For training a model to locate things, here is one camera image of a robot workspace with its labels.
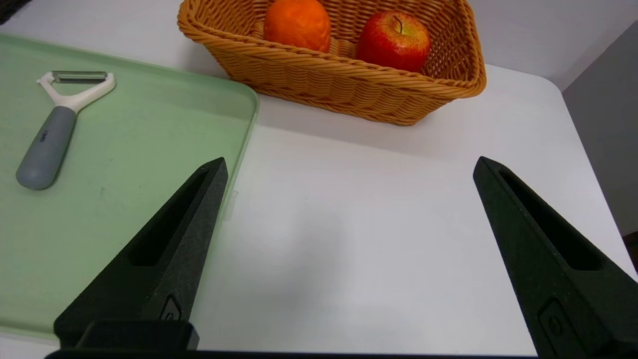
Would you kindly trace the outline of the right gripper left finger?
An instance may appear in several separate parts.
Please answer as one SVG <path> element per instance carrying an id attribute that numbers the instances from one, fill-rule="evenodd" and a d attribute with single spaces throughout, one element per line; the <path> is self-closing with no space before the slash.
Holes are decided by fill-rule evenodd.
<path id="1" fill-rule="evenodd" d="M 195 170 L 54 321 L 60 345 L 100 320 L 188 320 L 227 183 L 224 158 Z"/>

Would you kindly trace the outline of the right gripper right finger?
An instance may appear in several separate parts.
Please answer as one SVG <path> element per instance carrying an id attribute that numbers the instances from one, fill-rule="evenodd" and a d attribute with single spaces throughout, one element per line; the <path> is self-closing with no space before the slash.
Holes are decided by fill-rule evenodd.
<path id="1" fill-rule="evenodd" d="M 473 178 L 538 356 L 635 359 L 637 282 L 503 164 Z"/>

